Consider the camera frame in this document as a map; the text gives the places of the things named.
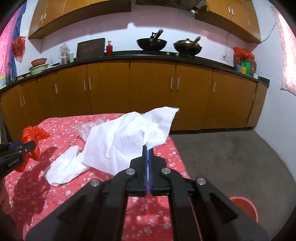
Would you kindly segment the stacked basins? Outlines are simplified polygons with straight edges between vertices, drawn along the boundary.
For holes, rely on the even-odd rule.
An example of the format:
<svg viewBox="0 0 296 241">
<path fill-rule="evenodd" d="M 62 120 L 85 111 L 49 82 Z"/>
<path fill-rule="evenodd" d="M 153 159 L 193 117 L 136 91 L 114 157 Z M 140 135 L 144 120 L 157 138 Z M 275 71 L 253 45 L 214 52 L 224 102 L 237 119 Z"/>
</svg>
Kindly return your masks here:
<svg viewBox="0 0 296 241">
<path fill-rule="evenodd" d="M 48 64 L 46 63 L 47 58 L 39 58 L 35 59 L 31 62 L 31 67 L 29 68 L 30 75 L 37 75 L 41 73 L 42 71 L 46 70 L 48 68 Z"/>
</svg>

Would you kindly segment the white paper sheet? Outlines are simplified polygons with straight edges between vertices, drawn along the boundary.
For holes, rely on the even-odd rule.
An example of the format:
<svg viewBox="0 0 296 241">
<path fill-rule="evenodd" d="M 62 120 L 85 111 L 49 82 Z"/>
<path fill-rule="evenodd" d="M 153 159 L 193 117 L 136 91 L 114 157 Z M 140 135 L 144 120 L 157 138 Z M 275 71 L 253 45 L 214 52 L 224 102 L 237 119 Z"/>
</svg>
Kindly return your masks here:
<svg viewBox="0 0 296 241">
<path fill-rule="evenodd" d="M 92 127 L 82 163 L 116 175 L 142 156 L 144 146 L 151 149 L 165 143 L 177 112 L 178 108 L 168 106 L 144 114 L 134 111 Z"/>
</svg>

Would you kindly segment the red trash bin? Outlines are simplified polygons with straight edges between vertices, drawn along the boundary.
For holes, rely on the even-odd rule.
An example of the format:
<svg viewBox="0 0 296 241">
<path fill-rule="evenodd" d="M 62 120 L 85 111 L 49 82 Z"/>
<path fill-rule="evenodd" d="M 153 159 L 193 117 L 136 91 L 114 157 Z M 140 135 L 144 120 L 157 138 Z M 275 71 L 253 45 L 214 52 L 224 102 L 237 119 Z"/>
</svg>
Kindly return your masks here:
<svg viewBox="0 0 296 241">
<path fill-rule="evenodd" d="M 259 223 L 258 211 L 255 205 L 248 198 L 243 196 L 229 196 L 228 198 L 241 210 L 243 210 L 249 217 Z"/>
</svg>

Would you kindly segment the orange upper cabinets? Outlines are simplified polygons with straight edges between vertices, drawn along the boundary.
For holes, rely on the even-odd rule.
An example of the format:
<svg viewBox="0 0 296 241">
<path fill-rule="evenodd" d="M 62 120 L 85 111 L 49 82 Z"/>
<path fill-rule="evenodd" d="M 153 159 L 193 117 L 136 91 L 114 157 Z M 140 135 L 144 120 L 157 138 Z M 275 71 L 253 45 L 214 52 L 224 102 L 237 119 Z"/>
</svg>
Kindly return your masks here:
<svg viewBox="0 0 296 241">
<path fill-rule="evenodd" d="M 134 23 L 198 32 L 207 23 L 249 43 L 261 42 L 253 1 L 38 1 L 29 28 L 29 39 L 44 37 L 74 23 L 99 16 L 111 17 L 115 29 Z"/>
</svg>

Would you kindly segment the red bottle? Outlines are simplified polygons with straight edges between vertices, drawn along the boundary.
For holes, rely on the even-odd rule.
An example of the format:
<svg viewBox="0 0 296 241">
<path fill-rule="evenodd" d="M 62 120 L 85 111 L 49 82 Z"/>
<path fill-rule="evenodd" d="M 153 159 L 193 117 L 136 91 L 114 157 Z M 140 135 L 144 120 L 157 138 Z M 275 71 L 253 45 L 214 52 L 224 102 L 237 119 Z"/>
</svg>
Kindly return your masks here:
<svg viewBox="0 0 296 241">
<path fill-rule="evenodd" d="M 106 56 L 112 56 L 113 54 L 113 46 L 111 44 L 111 41 L 108 41 L 108 44 L 106 46 Z"/>
</svg>

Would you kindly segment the colourful small box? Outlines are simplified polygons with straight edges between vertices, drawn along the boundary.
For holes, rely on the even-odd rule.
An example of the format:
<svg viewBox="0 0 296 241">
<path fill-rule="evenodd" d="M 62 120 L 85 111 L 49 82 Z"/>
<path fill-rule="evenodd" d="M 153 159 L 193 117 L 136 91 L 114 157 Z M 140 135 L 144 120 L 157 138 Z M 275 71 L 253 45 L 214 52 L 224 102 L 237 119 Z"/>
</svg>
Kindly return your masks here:
<svg viewBox="0 0 296 241">
<path fill-rule="evenodd" d="M 0 89 L 6 87 L 6 73 L 3 72 L 0 74 Z"/>
</svg>

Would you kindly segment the hanging red plastic bag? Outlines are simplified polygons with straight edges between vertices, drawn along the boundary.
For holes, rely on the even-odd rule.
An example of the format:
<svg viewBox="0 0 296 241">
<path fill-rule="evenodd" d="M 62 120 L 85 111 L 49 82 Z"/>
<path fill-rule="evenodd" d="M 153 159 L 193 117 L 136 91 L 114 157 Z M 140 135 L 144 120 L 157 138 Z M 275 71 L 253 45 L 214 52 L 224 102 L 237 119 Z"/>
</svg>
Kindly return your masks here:
<svg viewBox="0 0 296 241">
<path fill-rule="evenodd" d="M 12 41 L 12 44 L 11 44 L 15 59 L 19 63 L 22 63 L 23 56 L 25 54 L 25 49 L 26 49 L 25 41 L 26 41 L 26 37 L 18 36 Z"/>
</svg>

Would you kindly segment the dark cutting board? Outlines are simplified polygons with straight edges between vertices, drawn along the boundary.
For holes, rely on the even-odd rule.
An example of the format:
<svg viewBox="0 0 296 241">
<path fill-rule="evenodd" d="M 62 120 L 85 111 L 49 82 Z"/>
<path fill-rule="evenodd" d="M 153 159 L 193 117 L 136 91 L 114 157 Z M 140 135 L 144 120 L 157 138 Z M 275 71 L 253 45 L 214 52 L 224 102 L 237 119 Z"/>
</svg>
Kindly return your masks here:
<svg viewBox="0 0 296 241">
<path fill-rule="evenodd" d="M 79 42 L 77 44 L 76 62 L 104 56 L 105 38 Z"/>
</svg>

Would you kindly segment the orange lower cabinets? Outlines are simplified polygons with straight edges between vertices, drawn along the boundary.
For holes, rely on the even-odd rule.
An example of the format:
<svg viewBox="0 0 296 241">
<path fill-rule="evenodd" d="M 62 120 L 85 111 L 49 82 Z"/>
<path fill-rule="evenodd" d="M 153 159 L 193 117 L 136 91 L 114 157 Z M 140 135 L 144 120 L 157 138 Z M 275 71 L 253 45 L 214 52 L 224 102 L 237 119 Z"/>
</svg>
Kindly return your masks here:
<svg viewBox="0 0 296 241">
<path fill-rule="evenodd" d="M 1 90 L 8 136 L 47 118 L 179 109 L 174 131 L 249 128 L 258 123 L 269 80 L 203 58 L 121 55 L 74 62 Z"/>
</svg>

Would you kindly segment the clear bubble wrap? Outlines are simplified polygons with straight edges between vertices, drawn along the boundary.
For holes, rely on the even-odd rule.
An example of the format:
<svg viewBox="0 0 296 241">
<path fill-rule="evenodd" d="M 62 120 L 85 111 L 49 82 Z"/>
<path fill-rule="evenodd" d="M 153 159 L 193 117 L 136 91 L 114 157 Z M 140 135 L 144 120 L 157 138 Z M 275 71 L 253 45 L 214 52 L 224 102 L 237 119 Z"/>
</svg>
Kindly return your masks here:
<svg viewBox="0 0 296 241">
<path fill-rule="evenodd" d="M 91 132 L 91 129 L 94 126 L 98 126 L 105 122 L 107 122 L 107 120 L 103 120 L 100 118 L 97 121 L 89 121 L 86 123 L 78 124 L 74 127 L 74 130 L 79 134 L 79 137 L 83 140 L 83 142 L 86 142 Z"/>
</svg>

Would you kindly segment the pink window curtain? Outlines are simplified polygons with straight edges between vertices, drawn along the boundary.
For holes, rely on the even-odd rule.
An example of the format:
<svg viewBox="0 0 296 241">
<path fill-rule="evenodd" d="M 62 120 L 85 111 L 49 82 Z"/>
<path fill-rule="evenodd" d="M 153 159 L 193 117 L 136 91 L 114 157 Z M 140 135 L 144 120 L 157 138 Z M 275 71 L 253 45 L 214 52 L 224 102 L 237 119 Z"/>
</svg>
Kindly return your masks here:
<svg viewBox="0 0 296 241">
<path fill-rule="evenodd" d="M 272 10 L 278 26 L 281 47 L 283 50 L 283 81 L 281 84 L 281 90 L 288 91 L 295 95 L 295 35 L 278 9 L 272 7 Z"/>
</svg>

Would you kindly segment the red bag of items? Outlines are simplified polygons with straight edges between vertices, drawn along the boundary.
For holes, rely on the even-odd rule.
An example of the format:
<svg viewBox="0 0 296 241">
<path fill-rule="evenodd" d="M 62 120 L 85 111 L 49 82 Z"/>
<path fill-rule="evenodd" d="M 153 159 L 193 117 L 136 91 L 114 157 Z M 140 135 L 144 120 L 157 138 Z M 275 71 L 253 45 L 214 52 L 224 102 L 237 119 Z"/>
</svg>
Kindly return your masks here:
<svg viewBox="0 0 296 241">
<path fill-rule="evenodd" d="M 254 54 L 245 48 L 233 48 L 234 68 L 243 74 L 253 76 L 256 72 L 257 64 Z"/>
</svg>

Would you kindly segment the orange cabinets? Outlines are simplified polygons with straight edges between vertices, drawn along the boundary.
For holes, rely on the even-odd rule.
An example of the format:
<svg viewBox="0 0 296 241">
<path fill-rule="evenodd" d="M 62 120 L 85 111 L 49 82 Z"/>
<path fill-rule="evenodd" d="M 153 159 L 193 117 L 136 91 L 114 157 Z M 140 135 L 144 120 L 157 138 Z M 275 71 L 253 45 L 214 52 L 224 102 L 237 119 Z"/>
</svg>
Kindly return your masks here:
<svg viewBox="0 0 296 241">
<path fill-rule="evenodd" d="M 8 136 L 47 118 L 179 109 L 174 131 L 249 128 L 258 123 L 269 80 L 203 58 L 121 55 L 74 62 L 1 90 Z"/>
<path fill-rule="evenodd" d="M 29 39 L 44 37 L 74 23 L 99 16 L 111 17 L 115 29 L 134 23 L 198 32 L 207 23 L 249 43 L 261 42 L 253 1 L 38 1 L 29 28 Z"/>
</svg>

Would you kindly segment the white tissue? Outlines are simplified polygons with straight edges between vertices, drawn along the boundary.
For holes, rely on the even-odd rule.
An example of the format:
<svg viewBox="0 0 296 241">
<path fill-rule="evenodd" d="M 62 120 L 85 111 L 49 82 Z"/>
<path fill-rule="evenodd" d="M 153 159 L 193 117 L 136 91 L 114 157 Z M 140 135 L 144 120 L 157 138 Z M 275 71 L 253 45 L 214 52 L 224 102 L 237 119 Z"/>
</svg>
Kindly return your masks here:
<svg viewBox="0 0 296 241">
<path fill-rule="evenodd" d="M 69 183 L 89 170 L 90 167 L 82 163 L 84 155 L 79 146 L 70 147 L 43 171 L 43 177 L 53 187 Z"/>
</svg>

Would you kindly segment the black wok without lid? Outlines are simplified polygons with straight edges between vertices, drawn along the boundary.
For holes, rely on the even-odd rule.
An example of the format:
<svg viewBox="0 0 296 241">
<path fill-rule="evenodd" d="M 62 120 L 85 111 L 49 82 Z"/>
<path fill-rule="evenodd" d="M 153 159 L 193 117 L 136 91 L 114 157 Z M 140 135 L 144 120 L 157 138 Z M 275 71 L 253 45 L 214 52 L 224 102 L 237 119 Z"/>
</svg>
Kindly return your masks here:
<svg viewBox="0 0 296 241">
<path fill-rule="evenodd" d="M 137 40 L 138 46 L 143 51 L 159 52 L 165 48 L 167 41 L 160 39 L 160 35 L 163 33 L 163 29 L 159 29 L 157 33 L 152 32 L 149 38 L 142 38 Z"/>
</svg>

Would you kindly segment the clear jar in bag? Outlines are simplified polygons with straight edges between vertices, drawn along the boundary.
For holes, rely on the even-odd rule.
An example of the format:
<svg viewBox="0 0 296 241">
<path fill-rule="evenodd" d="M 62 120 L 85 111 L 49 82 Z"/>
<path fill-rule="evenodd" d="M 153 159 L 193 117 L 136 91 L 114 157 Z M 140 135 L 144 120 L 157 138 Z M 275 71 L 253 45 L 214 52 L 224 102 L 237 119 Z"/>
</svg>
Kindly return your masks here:
<svg viewBox="0 0 296 241">
<path fill-rule="evenodd" d="M 60 59 L 60 64 L 65 65 L 69 63 L 70 61 L 70 49 L 67 44 L 62 44 L 61 47 L 59 48 L 59 59 Z"/>
</svg>

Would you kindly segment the pink blue hanging cloth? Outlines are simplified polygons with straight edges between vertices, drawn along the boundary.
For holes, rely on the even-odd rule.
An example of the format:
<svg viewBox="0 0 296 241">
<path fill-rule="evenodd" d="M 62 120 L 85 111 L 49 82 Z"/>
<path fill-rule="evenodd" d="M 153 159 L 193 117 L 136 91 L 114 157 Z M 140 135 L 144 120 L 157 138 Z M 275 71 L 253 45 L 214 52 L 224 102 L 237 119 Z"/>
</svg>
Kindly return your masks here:
<svg viewBox="0 0 296 241">
<path fill-rule="evenodd" d="M 27 1 L 23 1 L 15 9 L 14 14 L 11 11 L 11 17 L 1 31 L 1 73 L 6 73 L 6 85 L 16 79 L 16 61 L 11 44 L 16 37 L 20 36 L 20 26 L 26 7 Z"/>
</svg>

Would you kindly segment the black wok with lid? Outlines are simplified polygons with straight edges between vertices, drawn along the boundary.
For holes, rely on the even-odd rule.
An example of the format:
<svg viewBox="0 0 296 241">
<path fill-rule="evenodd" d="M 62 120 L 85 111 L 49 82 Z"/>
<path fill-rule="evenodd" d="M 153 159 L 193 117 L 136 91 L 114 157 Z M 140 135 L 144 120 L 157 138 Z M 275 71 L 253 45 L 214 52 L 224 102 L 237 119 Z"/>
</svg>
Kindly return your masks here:
<svg viewBox="0 0 296 241">
<path fill-rule="evenodd" d="M 193 41 L 191 41 L 189 38 L 185 40 L 178 40 L 174 43 L 174 48 L 181 54 L 195 56 L 199 54 L 202 49 L 202 47 L 198 44 L 200 40 L 201 36 L 196 37 L 196 39 Z"/>
</svg>

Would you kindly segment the wall power socket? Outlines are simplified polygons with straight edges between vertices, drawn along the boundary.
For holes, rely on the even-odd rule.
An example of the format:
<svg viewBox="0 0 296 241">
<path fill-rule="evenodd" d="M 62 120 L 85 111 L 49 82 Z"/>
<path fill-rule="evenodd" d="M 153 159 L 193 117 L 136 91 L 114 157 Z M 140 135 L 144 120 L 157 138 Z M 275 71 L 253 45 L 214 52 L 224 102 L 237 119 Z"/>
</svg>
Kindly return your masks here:
<svg viewBox="0 0 296 241">
<path fill-rule="evenodd" d="M 224 60 L 224 61 L 226 61 L 226 62 L 228 62 L 229 61 L 229 56 L 227 54 L 222 55 L 222 58 L 221 59 Z"/>
</svg>

